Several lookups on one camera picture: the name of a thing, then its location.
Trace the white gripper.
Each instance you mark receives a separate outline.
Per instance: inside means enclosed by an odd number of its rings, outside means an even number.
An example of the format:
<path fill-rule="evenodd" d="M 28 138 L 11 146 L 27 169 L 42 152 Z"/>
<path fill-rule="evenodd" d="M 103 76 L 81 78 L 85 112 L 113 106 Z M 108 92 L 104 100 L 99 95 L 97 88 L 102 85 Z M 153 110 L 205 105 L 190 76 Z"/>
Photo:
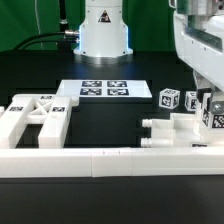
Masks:
<path fill-rule="evenodd" d="M 224 91 L 224 0 L 168 0 L 178 57 Z M 224 97 L 197 89 L 196 112 L 224 114 Z"/>

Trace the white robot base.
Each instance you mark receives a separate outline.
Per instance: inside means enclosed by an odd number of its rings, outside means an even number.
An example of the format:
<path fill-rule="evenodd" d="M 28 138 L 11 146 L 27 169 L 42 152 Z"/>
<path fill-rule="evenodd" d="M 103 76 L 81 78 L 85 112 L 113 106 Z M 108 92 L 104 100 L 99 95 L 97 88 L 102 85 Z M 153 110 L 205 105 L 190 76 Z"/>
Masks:
<path fill-rule="evenodd" d="M 122 17 L 123 0 L 85 0 L 85 19 L 79 26 L 77 61 L 118 64 L 132 59 L 128 26 Z"/>

